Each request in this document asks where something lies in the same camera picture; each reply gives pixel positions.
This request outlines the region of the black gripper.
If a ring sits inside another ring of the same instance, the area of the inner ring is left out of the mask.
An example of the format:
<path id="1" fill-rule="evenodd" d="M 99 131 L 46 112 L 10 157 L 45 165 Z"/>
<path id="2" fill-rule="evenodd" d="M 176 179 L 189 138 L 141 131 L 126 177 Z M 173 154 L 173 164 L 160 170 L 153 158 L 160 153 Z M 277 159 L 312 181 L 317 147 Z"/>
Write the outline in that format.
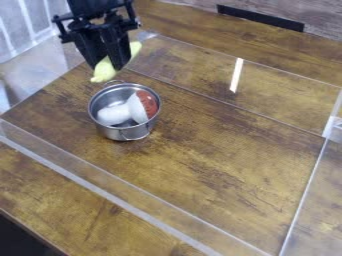
<path id="1" fill-rule="evenodd" d="M 141 26 L 134 0 L 67 0 L 67 4 L 70 12 L 53 18 L 62 42 L 69 43 L 74 38 L 77 48 L 91 68 L 109 55 L 114 68 L 121 70 L 132 60 L 130 37 L 126 31 Z M 101 35 L 97 31 L 81 31 L 71 38 L 73 31 L 103 27 L 112 23 L 121 29 L 110 25 L 101 29 Z"/>

